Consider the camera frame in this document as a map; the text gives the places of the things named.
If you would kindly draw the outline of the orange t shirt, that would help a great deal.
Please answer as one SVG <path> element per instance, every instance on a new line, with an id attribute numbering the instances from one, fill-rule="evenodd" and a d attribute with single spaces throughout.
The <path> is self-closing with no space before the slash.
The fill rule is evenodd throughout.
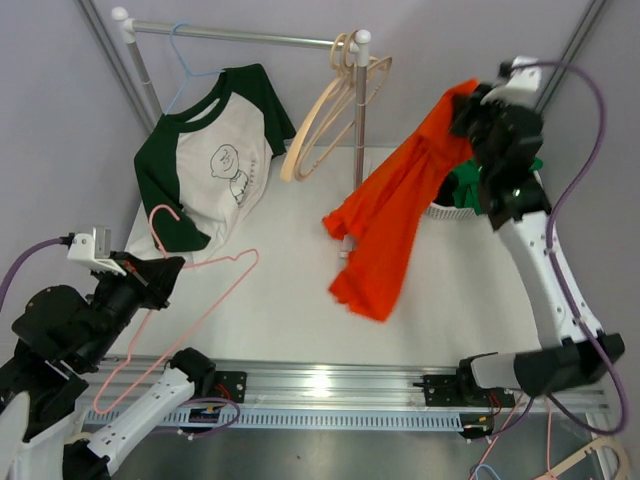
<path id="1" fill-rule="evenodd" d="M 419 127 L 323 218 L 329 236 L 355 241 L 329 287 L 353 313 L 384 322 L 407 273 L 420 220 L 447 175 L 472 157 L 470 142 L 450 133 L 454 97 L 479 86 L 472 78 L 447 90 Z"/>

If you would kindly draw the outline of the dark green t shirt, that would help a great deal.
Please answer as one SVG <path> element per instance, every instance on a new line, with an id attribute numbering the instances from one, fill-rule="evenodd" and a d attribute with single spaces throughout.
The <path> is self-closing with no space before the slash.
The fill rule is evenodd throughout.
<path id="1" fill-rule="evenodd" d="M 260 201 L 296 130 L 265 68 L 228 68 L 185 111 L 160 117 L 134 157 L 145 213 L 170 254 L 214 256 Z"/>

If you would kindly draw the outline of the blue wire hanger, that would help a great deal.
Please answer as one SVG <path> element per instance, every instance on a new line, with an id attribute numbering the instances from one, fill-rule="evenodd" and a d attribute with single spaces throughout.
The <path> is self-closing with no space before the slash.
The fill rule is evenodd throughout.
<path id="1" fill-rule="evenodd" d="M 169 115 L 171 113 L 171 111 L 173 110 L 176 102 L 180 99 L 181 95 L 183 94 L 184 90 L 187 88 L 189 82 L 194 79 L 194 78 L 205 78 L 205 77 L 214 77 L 214 76 L 218 76 L 222 73 L 221 70 L 213 70 L 213 71 L 206 71 L 206 72 L 194 72 L 188 65 L 186 59 L 184 58 L 184 56 L 182 55 L 179 47 L 176 44 L 175 41 L 175 37 L 177 36 L 177 31 L 182 28 L 182 27 L 188 27 L 189 23 L 188 22 L 179 22 L 176 23 L 172 26 L 170 32 L 169 32 L 169 43 L 170 43 L 170 47 L 176 57 L 176 59 L 178 60 L 180 67 L 182 69 L 183 72 L 183 81 L 181 83 L 181 85 L 179 86 L 179 88 L 177 89 L 175 95 L 173 96 L 173 98 L 171 99 L 171 101 L 169 102 L 168 106 L 164 109 L 163 113 L 165 115 Z"/>

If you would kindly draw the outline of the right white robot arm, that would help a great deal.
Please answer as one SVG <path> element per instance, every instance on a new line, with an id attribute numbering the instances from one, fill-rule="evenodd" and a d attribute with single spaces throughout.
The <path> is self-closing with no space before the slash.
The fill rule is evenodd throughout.
<path id="1" fill-rule="evenodd" d="M 540 344 L 462 360 L 456 395 L 474 405 L 492 388 L 539 397 L 598 382 L 625 346 L 592 315 L 548 224 L 552 205 L 531 170 L 542 145 L 541 115 L 486 83 L 455 95 L 453 106 L 450 131 L 470 142 L 481 208 L 517 267 Z"/>

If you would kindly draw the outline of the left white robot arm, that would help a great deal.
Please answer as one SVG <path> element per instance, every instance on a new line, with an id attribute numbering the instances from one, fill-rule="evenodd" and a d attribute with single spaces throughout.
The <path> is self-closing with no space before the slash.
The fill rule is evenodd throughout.
<path id="1" fill-rule="evenodd" d="M 193 348 L 177 352 L 125 413 L 87 439 L 69 442 L 76 402 L 107 351 L 141 309 L 161 310 L 185 263 L 113 255 L 123 273 L 101 272 L 91 300 L 73 287 L 48 287 L 13 323 L 13 357 L 1 368 L 1 407 L 25 393 L 29 413 L 9 468 L 12 479 L 109 479 L 122 461 L 175 408 L 215 389 L 215 365 Z"/>

